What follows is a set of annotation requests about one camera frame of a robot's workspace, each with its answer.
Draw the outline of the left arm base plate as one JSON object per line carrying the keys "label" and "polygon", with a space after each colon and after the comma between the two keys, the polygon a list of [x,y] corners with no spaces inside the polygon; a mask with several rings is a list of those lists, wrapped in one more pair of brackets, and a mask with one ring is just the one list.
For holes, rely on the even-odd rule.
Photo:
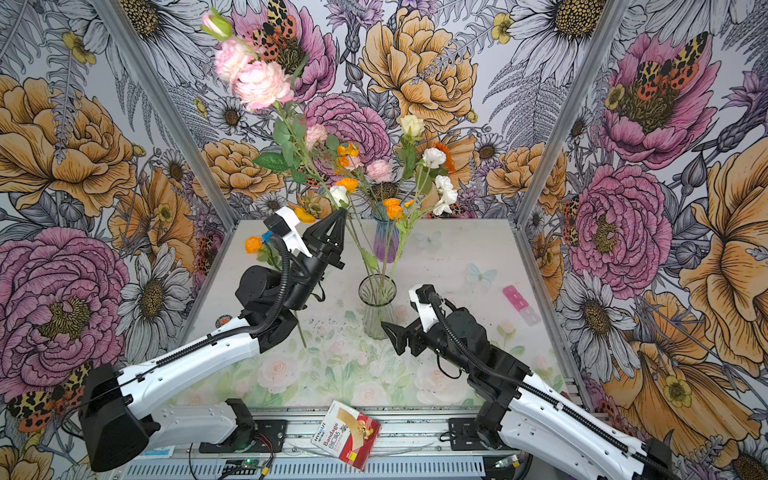
{"label": "left arm base plate", "polygon": [[287,421],[251,419],[238,425],[221,443],[202,442],[201,454],[280,453],[286,437]]}

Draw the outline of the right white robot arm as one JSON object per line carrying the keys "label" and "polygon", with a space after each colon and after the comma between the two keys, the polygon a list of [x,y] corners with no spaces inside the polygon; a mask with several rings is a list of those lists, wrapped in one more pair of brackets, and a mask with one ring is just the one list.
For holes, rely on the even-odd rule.
{"label": "right white robot arm", "polygon": [[674,479],[664,442],[641,441],[596,419],[550,387],[529,366],[493,345],[465,307],[431,284],[409,292],[418,317],[407,326],[383,323],[397,354],[433,351],[467,376],[483,399],[476,432],[489,449],[518,449],[575,479]]}

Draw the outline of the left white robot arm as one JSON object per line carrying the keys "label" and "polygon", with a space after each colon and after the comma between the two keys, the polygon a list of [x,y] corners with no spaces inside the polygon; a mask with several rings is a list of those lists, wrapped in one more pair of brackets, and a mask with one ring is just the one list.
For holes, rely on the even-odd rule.
{"label": "left white robot arm", "polygon": [[187,345],[118,369],[91,371],[77,409],[89,465],[97,473],[129,463],[147,450],[208,444],[217,452],[247,449],[256,423],[241,399],[214,406],[172,407],[169,400],[193,384],[242,360],[260,356],[289,338],[327,267],[343,269],[347,212],[338,209],[298,232],[288,207],[264,224],[280,269],[248,268],[236,297],[241,313]]}

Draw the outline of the orange yellow ranunculus bunch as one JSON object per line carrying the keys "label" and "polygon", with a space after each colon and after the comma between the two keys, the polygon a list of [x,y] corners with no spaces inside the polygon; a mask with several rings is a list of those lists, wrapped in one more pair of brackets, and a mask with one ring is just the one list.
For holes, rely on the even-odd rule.
{"label": "orange yellow ranunculus bunch", "polygon": [[[405,250],[416,221],[416,205],[397,198],[384,184],[369,184],[354,177],[343,177],[330,189],[335,206],[350,214],[347,225],[361,256],[366,277],[360,285],[360,297],[369,306],[384,306],[394,300],[394,272]],[[354,201],[363,200],[370,207],[374,221],[367,233]]]}

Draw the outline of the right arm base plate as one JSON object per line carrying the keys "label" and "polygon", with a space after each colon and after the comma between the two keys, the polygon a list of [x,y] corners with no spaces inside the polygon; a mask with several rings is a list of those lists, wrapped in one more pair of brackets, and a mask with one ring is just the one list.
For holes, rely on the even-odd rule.
{"label": "right arm base plate", "polygon": [[447,433],[441,436],[441,440],[448,442],[452,451],[486,449],[478,434],[478,423],[474,418],[452,417],[447,420],[447,425]]}

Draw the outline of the single white bud stem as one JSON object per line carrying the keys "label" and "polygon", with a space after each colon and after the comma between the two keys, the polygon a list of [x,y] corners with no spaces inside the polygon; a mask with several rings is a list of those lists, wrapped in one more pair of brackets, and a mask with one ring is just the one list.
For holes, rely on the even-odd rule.
{"label": "single white bud stem", "polygon": [[377,273],[378,261],[373,260],[372,253],[365,248],[362,226],[353,212],[354,205],[350,199],[350,191],[344,186],[334,185],[330,188],[330,197],[336,207],[347,212],[347,229],[351,233],[353,241],[360,252],[366,273],[368,275]]}

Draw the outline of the pink carnation pair stem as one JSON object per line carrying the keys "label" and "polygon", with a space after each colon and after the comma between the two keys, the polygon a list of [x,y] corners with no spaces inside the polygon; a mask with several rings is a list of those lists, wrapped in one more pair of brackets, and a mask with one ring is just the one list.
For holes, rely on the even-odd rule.
{"label": "pink carnation pair stem", "polygon": [[373,204],[397,194],[392,166],[387,160],[375,160],[349,171],[352,179],[359,182],[359,189]]}

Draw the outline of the yellow poppy flower stem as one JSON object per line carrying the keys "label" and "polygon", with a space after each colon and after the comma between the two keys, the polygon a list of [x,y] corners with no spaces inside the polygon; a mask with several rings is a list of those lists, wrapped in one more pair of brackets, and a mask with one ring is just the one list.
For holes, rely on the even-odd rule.
{"label": "yellow poppy flower stem", "polygon": [[353,196],[363,193],[364,162],[358,145],[340,143],[335,148],[317,147],[312,156],[306,148],[296,149],[287,160],[288,172],[297,184],[314,193],[304,195],[294,207],[294,213],[305,224],[327,217],[336,209],[349,209]]}

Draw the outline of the clear glass vase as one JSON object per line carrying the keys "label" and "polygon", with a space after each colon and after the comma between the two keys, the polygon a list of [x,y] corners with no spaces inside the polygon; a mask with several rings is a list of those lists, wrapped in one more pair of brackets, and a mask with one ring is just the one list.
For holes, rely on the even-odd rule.
{"label": "clear glass vase", "polygon": [[397,294],[395,282],[387,275],[371,274],[358,287],[358,297],[364,304],[363,330],[374,340],[385,340],[383,323],[394,323],[393,301]]}

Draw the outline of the purple blue glass vase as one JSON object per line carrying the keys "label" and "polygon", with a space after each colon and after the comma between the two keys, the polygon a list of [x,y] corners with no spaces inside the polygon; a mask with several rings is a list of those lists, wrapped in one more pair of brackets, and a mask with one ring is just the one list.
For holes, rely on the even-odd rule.
{"label": "purple blue glass vase", "polygon": [[392,264],[395,262],[400,245],[397,222],[389,218],[385,208],[376,209],[373,218],[376,221],[373,253],[379,261]]}

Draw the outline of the orange gerbera flower stem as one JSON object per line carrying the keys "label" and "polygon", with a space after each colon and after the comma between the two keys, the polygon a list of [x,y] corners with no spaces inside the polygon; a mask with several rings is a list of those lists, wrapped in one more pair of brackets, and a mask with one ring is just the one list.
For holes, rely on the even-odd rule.
{"label": "orange gerbera flower stem", "polygon": [[436,142],[433,145],[433,147],[435,149],[439,150],[440,152],[442,152],[444,154],[444,156],[445,156],[445,161],[442,163],[442,167],[444,169],[446,169],[449,174],[455,173],[456,172],[456,167],[455,167],[455,164],[454,164],[454,161],[453,161],[453,157],[452,157],[452,153],[451,153],[450,148],[447,145],[445,145],[445,144],[443,144],[441,142]]}

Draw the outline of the cream white rose stem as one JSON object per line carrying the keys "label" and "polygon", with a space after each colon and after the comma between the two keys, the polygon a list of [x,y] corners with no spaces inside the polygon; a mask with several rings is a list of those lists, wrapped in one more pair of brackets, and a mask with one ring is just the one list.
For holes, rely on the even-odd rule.
{"label": "cream white rose stem", "polygon": [[412,114],[403,116],[398,123],[402,134],[395,148],[400,175],[397,182],[397,198],[405,200],[420,193],[428,178],[428,171],[418,150],[425,132],[425,124],[421,118]]}

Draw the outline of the pink peony orange bunch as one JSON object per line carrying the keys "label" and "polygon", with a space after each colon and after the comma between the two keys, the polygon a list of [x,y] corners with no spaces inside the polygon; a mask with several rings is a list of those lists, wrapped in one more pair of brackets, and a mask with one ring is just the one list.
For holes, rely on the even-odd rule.
{"label": "pink peony orange bunch", "polygon": [[[291,69],[279,62],[282,48],[296,40],[298,21],[282,1],[268,6],[266,23],[250,33],[238,32],[233,21],[216,10],[203,16],[202,29],[216,39],[214,69],[218,79],[233,93],[238,105],[248,112],[274,114],[274,147],[258,147],[234,140],[207,143],[202,155],[226,198],[254,198],[276,193],[292,180],[287,160],[296,149],[304,149],[310,124],[303,115],[295,85],[309,58],[303,56]],[[262,258],[264,266],[278,270],[280,258],[269,245],[269,232],[252,236],[245,242],[249,254]]]}

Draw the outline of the pink rose flower stem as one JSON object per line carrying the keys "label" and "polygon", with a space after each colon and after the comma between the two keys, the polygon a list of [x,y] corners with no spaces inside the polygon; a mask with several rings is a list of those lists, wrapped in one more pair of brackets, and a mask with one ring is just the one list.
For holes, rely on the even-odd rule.
{"label": "pink rose flower stem", "polygon": [[355,207],[373,208],[374,204],[359,189],[359,182],[349,174],[353,168],[365,164],[359,142],[342,141],[322,124],[308,127],[299,171],[306,176],[309,190],[325,196],[332,208],[337,208],[330,197],[330,188],[334,185],[344,186],[350,191]]}

